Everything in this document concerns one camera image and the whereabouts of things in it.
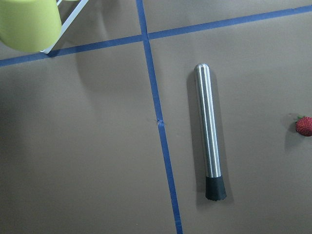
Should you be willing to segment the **steel muddler black tip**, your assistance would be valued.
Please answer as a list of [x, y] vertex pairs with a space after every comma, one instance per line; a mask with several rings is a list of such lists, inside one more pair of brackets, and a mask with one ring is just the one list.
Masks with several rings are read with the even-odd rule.
[[200, 63], [194, 73], [205, 162], [205, 197], [220, 201], [227, 194], [219, 156], [210, 68]]

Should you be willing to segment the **red strawberry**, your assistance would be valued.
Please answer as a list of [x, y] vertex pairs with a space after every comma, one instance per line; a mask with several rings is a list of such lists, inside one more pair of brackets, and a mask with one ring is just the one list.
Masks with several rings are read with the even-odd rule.
[[295, 124], [295, 130], [302, 136], [311, 137], [312, 136], [312, 118], [303, 116], [298, 117]]

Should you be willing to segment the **yellow-green cup on rack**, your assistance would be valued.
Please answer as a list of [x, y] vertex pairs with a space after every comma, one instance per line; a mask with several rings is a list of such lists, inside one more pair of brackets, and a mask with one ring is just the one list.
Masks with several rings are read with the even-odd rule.
[[61, 19], [55, 0], [2, 0], [0, 41], [23, 52], [42, 51], [59, 38]]

